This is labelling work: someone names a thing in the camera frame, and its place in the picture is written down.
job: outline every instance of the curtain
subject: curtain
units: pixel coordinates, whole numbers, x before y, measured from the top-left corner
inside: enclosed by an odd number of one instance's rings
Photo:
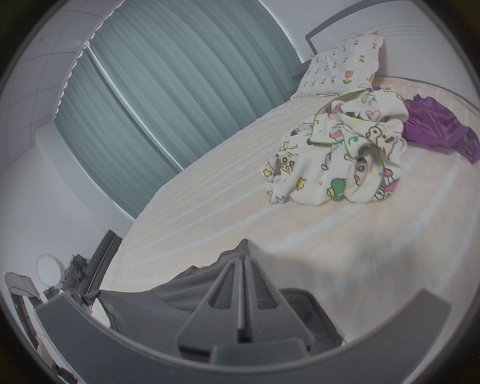
[[[298,86],[294,78],[300,59],[258,0],[126,0],[96,31],[90,47],[141,121],[183,168],[283,103],[284,94]],[[107,86],[96,84],[105,81],[87,62],[73,69],[71,79],[82,80],[72,86],[69,79],[55,122],[82,165],[96,158],[85,168],[92,178],[97,182],[109,174],[101,188],[137,217],[176,171],[152,148],[144,154],[130,147],[125,152],[127,137],[138,138],[140,150],[142,135],[115,100],[102,100],[108,110],[99,110],[85,99],[92,92],[100,97],[100,88],[102,96],[114,97]],[[120,120],[122,137],[113,128]],[[117,137],[87,151],[97,134],[104,141]],[[113,162],[131,156],[131,172],[104,171],[119,168]],[[149,166],[137,169],[150,156]]]
[[[85,52],[68,79],[55,124],[87,174],[132,217],[178,173],[143,135]]]

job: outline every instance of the white headboard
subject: white headboard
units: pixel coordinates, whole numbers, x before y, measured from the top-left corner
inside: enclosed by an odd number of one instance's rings
[[[314,54],[352,35],[384,36],[377,76],[402,77],[446,88],[480,108],[480,97],[455,49],[437,26],[408,0],[362,0],[306,35]]]

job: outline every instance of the bed sheet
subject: bed sheet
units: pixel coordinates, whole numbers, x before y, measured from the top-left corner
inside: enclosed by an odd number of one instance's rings
[[[405,98],[432,96],[480,133],[480,114],[439,87],[396,78],[376,78],[374,85],[394,87]],[[384,202],[268,203],[259,169],[283,133],[330,99],[288,101],[163,186],[125,237],[101,289],[151,289],[248,238],[277,287],[312,292],[347,342],[421,288],[454,302],[453,329],[478,284],[478,164],[453,150],[410,144],[404,176]]]

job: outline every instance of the cartoon blanket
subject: cartoon blanket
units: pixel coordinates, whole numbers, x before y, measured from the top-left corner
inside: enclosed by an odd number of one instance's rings
[[[401,177],[407,119],[405,100],[389,88],[363,84],[335,98],[283,136],[262,168],[270,203],[384,200]]]

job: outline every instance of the pillow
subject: pillow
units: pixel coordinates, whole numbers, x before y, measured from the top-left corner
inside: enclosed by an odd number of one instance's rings
[[[342,95],[373,81],[378,70],[378,50],[384,38],[377,34],[354,36],[312,58],[297,96]]]

